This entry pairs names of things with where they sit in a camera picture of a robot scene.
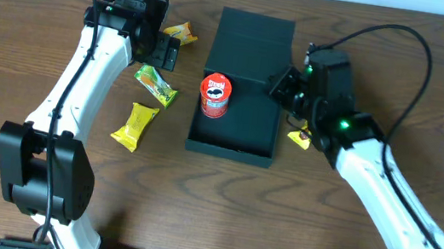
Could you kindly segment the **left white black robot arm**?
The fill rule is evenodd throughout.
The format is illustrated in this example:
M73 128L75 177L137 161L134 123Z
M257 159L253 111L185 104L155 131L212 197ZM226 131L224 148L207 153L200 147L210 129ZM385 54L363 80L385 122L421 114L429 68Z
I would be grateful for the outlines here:
M95 177L85 150L101 104L134 62L172 70L179 39L160 31L166 0L99 0L85 12L78 47L25 122L0 129L3 198L36 221L31 240L0 249L101 249L86 208Z

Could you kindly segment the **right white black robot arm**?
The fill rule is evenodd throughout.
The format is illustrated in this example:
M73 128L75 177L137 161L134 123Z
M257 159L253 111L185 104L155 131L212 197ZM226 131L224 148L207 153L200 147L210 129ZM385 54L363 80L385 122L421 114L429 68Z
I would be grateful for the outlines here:
M402 176L387 137L369 113L355 109L348 56L316 51L303 71L270 76L268 93L307 121L308 138L355 191L387 249L444 249L444 232Z

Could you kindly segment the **orange cracker snack packet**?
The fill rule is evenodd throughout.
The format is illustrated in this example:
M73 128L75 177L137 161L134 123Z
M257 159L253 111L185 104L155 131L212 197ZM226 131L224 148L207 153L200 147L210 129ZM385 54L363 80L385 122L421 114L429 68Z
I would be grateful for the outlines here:
M198 40L198 37L193 35L193 29L191 27L191 22L185 22L176 26L170 26L163 30L167 35L173 38L178 38L181 45L186 45L188 43L194 43Z

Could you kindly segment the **yellow brown chocolate snack packet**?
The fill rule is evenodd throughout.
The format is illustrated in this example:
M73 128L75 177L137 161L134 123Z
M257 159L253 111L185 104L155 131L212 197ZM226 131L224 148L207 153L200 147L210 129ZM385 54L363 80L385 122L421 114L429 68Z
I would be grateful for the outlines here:
M298 130L289 132L287 136L303 150L307 150L312 143L310 140L311 134L310 130L308 129L307 122L304 122L304 124Z

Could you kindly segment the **red Pringles can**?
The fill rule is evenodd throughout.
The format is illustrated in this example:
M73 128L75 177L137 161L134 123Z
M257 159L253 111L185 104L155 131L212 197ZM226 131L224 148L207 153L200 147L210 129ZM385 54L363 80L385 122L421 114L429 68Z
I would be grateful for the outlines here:
M220 118L228 110L232 84L222 73L208 75L200 84L201 112L209 118Z

